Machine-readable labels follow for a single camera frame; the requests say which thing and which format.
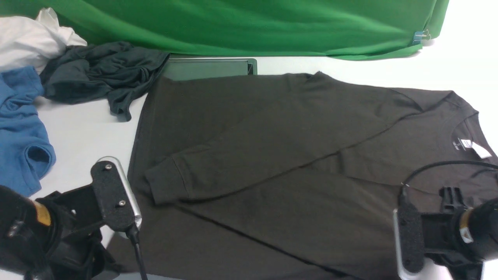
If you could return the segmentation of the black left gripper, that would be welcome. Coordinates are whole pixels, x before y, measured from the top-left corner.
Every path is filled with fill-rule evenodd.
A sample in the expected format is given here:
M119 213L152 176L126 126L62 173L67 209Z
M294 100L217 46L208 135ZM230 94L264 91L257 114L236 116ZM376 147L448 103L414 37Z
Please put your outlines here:
M26 199L26 280L114 280L119 268L102 245L101 211L92 186Z

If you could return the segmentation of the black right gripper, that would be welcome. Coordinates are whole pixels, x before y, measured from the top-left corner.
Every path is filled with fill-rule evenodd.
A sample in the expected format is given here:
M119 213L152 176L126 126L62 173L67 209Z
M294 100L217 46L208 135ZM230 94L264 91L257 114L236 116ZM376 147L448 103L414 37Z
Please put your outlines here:
M465 204L459 188L444 187L439 195L440 211L421 215L424 255L445 266L454 280L480 280L484 259L471 232L473 208Z

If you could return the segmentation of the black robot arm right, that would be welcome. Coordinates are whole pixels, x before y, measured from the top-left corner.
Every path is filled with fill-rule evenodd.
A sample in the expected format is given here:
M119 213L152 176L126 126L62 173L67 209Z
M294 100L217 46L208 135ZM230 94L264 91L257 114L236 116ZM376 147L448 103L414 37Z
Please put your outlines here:
M459 188L442 188L439 195L440 211L422 214L424 255L454 280L480 280L484 263L498 257L497 199L471 207Z

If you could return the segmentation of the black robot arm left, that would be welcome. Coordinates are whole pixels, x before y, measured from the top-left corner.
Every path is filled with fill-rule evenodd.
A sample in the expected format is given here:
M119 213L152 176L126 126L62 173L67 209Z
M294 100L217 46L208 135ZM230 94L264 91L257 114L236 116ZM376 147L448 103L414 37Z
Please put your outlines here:
M1 186L1 269L25 280L114 280L90 186L35 200Z

